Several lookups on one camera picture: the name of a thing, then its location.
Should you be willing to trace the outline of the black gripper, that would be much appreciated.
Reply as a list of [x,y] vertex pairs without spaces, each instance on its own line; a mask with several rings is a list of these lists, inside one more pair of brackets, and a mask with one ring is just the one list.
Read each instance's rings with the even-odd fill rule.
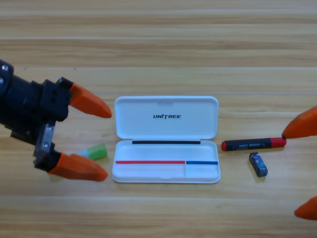
[[65,179],[104,181],[108,173],[86,157],[55,151],[55,124],[68,116],[68,106],[102,118],[110,107],[89,90],[61,78],[56,83],[28,82],[15,75],[0,87],[0,123],[10,136],[35,147],[34,167]]

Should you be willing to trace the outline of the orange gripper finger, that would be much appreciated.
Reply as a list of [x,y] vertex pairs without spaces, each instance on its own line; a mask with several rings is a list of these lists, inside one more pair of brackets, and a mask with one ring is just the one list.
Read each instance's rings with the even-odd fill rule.
[[282,136],[286,139],[302,138],[317,135],[317,107],[314,106],[309,110],[296,116],[286,126]]
[[306,220],[317,220],[317,197],[310,198],[306,203],[302,204],[294,211],[294,215],[298,218]]

